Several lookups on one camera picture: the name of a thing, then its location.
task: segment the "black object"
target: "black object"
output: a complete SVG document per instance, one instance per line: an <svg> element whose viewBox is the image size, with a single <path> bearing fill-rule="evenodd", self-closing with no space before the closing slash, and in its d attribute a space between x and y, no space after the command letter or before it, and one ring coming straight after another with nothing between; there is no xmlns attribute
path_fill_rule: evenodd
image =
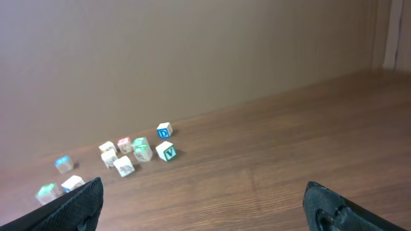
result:
<svg viewBox="0 0 411 231"><path fill-rule="evenodd" d="M103 207L100 177L0 227L0 231L92 231Z"/></svg>
<svg viewBox="0 0 411 231"><path fill-rule="evenodd" d="M302 206L311 231L405 230L316 182L308 182Z"/></svg>

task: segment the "block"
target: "block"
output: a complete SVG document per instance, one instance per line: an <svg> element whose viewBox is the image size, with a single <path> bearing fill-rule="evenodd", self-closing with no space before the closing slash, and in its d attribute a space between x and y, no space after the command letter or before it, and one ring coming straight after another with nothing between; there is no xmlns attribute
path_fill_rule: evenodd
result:
<svg viewBox="0 0 411 231"><path fill-rule="evenodd" d="M135 148L134 156L139 162L148 162L153 157L153 151L148 144L141 144Z"/></svg>
<svg viewBox="0 0 411 231"><path fill-rule="evenodd" d="M133 147L131 146L131 140L129 137L120 139L117 142L117 146L120 149L122 154L126 154L126 153L133 151Z"/></svg>
<svg viewBox="0 0 411 231"><path fill-rule="evenodd" d="M101 151L101 153L104 153L108 150L114 150L117 153L117 149L115 147L115 145L113 144L113 142L107 141L104 144L100 145L98 147Z"/></svg>
<svg viewBox="0 0 411 231"><path fill-rule="evenodd" d="M171 128L171 124L169 122L161 123L157 127L157 134L159 134L159 137L161 139L169 138L172 133L173 133L173 129Z"/></svg>
<svg viewBox="0 0 411 231"><path fill-rule="evenodd" d="M68 193L82 186L83 184L85 184L85 182L81 177L73 175L68 180L66 180L64 183L62 183L62 188L64 192Z"/></svg>
<svg viewBox="0 0 411 231"><path fill-rule="evenodd" d="M54 199L57 199L63 193L64 192L59 185L56 183L51 183L41 187L39 192L36 194L36 198L42 205L45 205Z"/></svg>
<svg viewBox="0 0 411 231"><path fill-rule="evenodd" d="M135 139L132 143L133 150L135 150L138 147L138 145L142 145L142 144L149 145L146 137L140 137L140 138Z"/></svg>
<svg viewBox="0 0 411 231"><path fill-rule="evenodd" d="M64 156L56 160L55 166L60 173L66 173L70 170L73 170L74 163L73 161L71 161L69 156Z"/></svg>
<svg viewBox="0 0 411 231"><path fill-rule="evenodd" d="M174 144L168 141L164 141L163 143L155 147L155 150L159 154L159 157L165 161L170 161L177 156Z"/></svg>
<svg viewBox="0 0 411 231"><path fill-rule="evenodd" d="M101 159L104 161L104 164L107 168L111 168L114 167L114 161L116 161L118 158L116 151L111 149L101 154Z"/></svg>
<svg viewBox="0 0 411 231"><path fill-rule="evenodd" d="M131 160L127 156L121 157L120 159L114 161L114 165L121 177L127 176L134 172L134 167L131 164Z"/></svg>

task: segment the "gray wall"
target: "gray wall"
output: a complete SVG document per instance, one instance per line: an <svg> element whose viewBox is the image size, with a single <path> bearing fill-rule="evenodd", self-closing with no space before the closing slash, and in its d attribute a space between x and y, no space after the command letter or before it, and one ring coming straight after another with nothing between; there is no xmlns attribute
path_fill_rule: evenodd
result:
<svg viewBox="0 0 411 231"><path fill-rule="evenodd" d="M1 160L369 68L377 2L0 0Z"/></svg>

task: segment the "wooden table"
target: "wooden table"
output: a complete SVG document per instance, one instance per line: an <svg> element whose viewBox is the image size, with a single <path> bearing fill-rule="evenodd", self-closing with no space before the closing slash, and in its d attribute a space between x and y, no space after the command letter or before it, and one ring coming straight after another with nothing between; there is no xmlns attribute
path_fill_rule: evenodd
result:
<svg viewBox="0 0 411 231"><path fill-rule="evenodd" d="M99 144L2 171L0 224L39 207L41 185L79 175L103 180L98 230L307 230L310 180L411 229L410 76L353 74L172 125L178 157L126 178ZM131 136L161 142L155 129ZM79 165L60 175L63 154Z"/></svg>

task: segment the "white trim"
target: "white trim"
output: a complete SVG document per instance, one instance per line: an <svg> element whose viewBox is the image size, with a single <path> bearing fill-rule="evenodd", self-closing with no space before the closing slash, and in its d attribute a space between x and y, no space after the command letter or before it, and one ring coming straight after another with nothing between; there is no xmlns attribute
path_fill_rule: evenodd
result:
<svg viewBox="0 0 411 231"><path fill-rule="evenodd" d="M383 63L383 68L385 69L394 69L396 66L399 27L401 24L402 11L403 0L392 0L390 11L390 24L388 28L387 44L385 46L385 56Z"/></svg>

